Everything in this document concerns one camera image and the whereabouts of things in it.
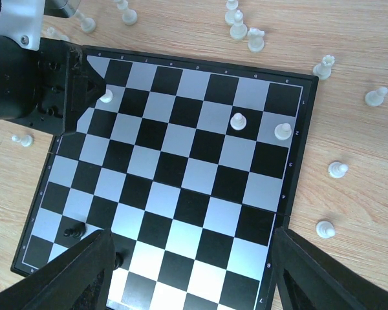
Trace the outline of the black white chessboard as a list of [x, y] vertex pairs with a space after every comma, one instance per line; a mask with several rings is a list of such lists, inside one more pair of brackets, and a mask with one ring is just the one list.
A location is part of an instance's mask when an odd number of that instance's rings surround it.
[[53, 140], [11, 270], [38, 271], [82, 223], [124, 256], [110, 309], [271, 308], [272, 233], [290, 220], [318, 79], [96, 47], [88, 61], [114, 98]]

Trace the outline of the white piece top left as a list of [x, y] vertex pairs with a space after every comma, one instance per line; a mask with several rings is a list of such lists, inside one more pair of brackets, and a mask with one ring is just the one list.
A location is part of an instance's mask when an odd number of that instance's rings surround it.
[[129, 8], [129, 3], [127, 0], [114, 0], [116, 3], [117, 9], [122, 11], [122, 21], [126, 25], [133, 25], [137, 22], [138, 16], [135, 10]]

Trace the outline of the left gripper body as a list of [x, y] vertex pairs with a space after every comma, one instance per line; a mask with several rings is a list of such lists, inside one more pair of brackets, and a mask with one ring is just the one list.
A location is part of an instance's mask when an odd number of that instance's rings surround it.
[[0, 119], [53, 136], [73, 134], [105, 91], [84, 47], [45, 38], [33, 51], [0, 36]]

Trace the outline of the white pawn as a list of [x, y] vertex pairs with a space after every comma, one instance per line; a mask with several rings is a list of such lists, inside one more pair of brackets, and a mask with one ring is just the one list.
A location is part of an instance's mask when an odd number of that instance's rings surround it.
[[333, 178], [342, 178], [347, 173], [348, 169], [348, 165], [335, 161], [329, 165], [328, 172]]
[[332, 55], [325, 55], [320, 63], [318, 63], [312, 70], [313, 75], [320, 80], [326, 80], [332, 73], [332, 66], [335, 63], [335, 57]]
[[372, 90], [365, 95], [365, 104], [370, 107], [377, 107], [383, 103], [387, 93], [387, 87], [380, 87], [376, 90]]
[[287, 140], [292, 135], [292, 128], [289, 123], [278, 124], [274, 129], [275, 137], [278, 140]]
[[233, 130], [243, 130], [246, 124], [247, 120], [240, 112], [236, 112], [230, 119], [230, 126]]
[[320, 221], [316, 224], [316, 232], [319, 237], [327, 239], [336, 235], [336, 230], [331, 222]]
[[100, 101], [103, 103], [110, 103], [114, 98], [113, 92], [110, 89], [106, 89], [105, 94], [100, 97]]
[[12, 136], [12, 141], [22, 145], [23, 147], [30, 147], [33, 145], [34, 139], [31, 135], [24, 135], [24, 136]]

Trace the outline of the white piece far left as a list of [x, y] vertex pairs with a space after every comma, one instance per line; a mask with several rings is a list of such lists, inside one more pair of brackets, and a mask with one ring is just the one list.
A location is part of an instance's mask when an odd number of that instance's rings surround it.
[[70, 41], [70, 39], [67, 35], [62, 34], [60, 31], [56, 30], [53, 27], [47, 28], [47, 35], [49, 37], [51, 37], [52, 39], [62, 40], [62, 41], [66, 41], [66, 42]]

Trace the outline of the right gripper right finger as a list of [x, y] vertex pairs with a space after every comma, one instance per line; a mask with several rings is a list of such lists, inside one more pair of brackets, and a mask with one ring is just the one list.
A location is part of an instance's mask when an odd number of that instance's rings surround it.
[[284, 309], [388, 309], [388, 292], [291, 229], [273, 235], [273, 272]]

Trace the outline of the white rook piece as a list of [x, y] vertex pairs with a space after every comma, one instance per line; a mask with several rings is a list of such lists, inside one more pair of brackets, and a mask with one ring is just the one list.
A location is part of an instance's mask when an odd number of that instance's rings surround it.
[[264, 37], [265, 31], [259, 30], [258, 28], [250, 28], [248, 37], [248, 48], [251, 52], [260, 52], [264, 48]]

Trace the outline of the black pawn on board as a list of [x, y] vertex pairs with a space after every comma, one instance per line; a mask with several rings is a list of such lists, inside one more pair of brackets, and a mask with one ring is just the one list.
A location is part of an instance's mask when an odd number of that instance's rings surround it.
[[72, 228], [64, 230], [64, 237], [80, 239], [86, 233], [86, 227], [84, 225], [76, 225]]

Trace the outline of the white piece back left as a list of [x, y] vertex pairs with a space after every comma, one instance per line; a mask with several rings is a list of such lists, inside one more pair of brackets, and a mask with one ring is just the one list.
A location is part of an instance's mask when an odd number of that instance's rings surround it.
[[90, 34], [96, 29], [96, 22], [91, 17], [86, 17], [82, 12], [77, 10], [74, 14], [74, 17], [80, 22], [81, 29]]

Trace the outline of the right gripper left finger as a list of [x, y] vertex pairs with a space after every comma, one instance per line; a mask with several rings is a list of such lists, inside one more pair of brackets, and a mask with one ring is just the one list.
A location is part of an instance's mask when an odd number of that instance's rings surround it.
[[0, 309], [105, 309], [114, 262], [111, 230], [94, 231], [0, 292]]

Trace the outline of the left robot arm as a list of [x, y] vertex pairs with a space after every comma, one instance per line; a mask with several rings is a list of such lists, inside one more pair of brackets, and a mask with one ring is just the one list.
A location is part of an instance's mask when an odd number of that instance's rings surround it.
[[79, 1], [0, 1], [0, 119], [53, 136], [73, 134], [105, 94], [84, 46], [41, 36], [44, 16], [69, 18]]

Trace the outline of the white piece near king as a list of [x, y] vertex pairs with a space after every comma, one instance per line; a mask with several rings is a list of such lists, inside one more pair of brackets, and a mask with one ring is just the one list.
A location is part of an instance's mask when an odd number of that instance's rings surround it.
[[232, 26], [234, 24], [234, 16], [238, 8], [238, 0], [227, 0], [226, 1], [226, 9], [224, 19], [227, 25]]

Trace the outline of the black piece on board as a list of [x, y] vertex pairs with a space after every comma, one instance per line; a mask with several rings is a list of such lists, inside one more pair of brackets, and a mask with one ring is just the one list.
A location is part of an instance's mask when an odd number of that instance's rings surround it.
[[124, 256], [122, 253], [116, 252], [115, 253], [115, 261], [114, 261], [114, 270], [117, 270], [120, 268], [124, 263]]

